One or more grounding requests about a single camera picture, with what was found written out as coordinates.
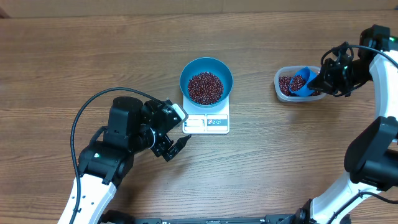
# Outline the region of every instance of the wall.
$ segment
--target wall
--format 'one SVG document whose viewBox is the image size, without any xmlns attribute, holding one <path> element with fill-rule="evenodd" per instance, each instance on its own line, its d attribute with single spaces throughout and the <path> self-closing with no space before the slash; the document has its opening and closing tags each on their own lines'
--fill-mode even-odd
<svg viewBox="0 0 398 224">
<path fill-rule="evenodd" d="M 394 9 L 398 0 L 0 0 L 0 15 L 72 17 Z"/>
</svg>

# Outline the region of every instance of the label on scale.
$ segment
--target label on scale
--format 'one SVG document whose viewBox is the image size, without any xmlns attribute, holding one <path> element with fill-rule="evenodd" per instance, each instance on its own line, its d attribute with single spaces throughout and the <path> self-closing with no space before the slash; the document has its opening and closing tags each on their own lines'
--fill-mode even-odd
<svg viewBox="0 0 398 224">
<path fill-rule="evenodd" d="M 190 114 L 184 122 L 186 133 L 217 133 L 228 130 L 226 114 Z"/>
</svg>

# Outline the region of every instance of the blue scoop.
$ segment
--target blue scoop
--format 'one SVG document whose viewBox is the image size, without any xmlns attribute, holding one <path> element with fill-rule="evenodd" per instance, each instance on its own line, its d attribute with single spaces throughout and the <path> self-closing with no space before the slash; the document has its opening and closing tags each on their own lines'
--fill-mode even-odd
<svg viewBox="0 0 398 224">
<path fill-rule="evenodd" d="M 301 75 L 303 77 L 303 79 L 305 80 L 305 85 L 301 89 L 299 89 L 297 91 L 293 91 L 290 87 L 291 84 L 293 84 L 293 78 L 292 78 L 290 81 L 290 85 L 289 85 L 290 92 L 292 92 L 293 94 L 296 94 L 297 96 L 311 95 L 314 92 L 314 90 L 310 90 L 308 88 L 308 83 L 311 80 L 313 80 L 317 76 L 317 74 L 315 72 L 311 71 L 308 67 L 305 67 L 305 68 L 299 70 L 293 77 L 296 77 L 297 75 Z"/>
</svg>

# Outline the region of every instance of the plastic container of beans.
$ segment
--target plastic container of beans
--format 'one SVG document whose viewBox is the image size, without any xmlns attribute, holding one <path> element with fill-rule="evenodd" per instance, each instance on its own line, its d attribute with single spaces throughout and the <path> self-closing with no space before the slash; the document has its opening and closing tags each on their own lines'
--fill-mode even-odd
<svg viewBox="0 0 398 224">
<path fill-rule="evenodd" d="M 279 88 L 279 77 L 293 77 L 299 70 L 308 67 L 310 70 L 315 72 L 316 74 L 319 73 L 321 70 L 319 67 L 316 66 L 289 66 L 283 67 L 279 69 L 279 71 L 275 75 L 274 84 L 275 84 L 275 91 L 278 97 L 278 100 L 284 103 L 301 103 L 301 102 L 312 102 L 315 100 L 320 100 L 326 96 L 326 93 L 321 93 L 318 96 L 286 96 L 283 94 Z"/>
</svg>

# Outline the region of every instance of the blue bowl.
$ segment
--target blue bowl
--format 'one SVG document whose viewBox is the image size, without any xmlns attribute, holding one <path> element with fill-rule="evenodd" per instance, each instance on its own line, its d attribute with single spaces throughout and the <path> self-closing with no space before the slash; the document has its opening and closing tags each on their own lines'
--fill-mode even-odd
<svg viewBox="0 0 398 224">
<path fill-rule="evenodd" d="M 224 92 L 221 98 L 212 105 L 201 105 L 192 101 L 188 92 L 188 83 L 189 80 L 192 79 L 193 76 L 200 74 L 201 72 L 211 72 L 216 75 L 224 86 Z M 180 77 L 180 88 L 185 97 L 189 99 L 194 105 L 202 107 L 202 108 L 211 108 L 216 105 L 219 105 L 225 98 L 231 93 L 232 86 L 234 84 L 234 80 L 232 78 L 232 73 L 229 68 L 220 60 L 215 58 L 203 57 L 198 58 L 191 61 L 185 68 L 182 70 Z"/>
</svg>

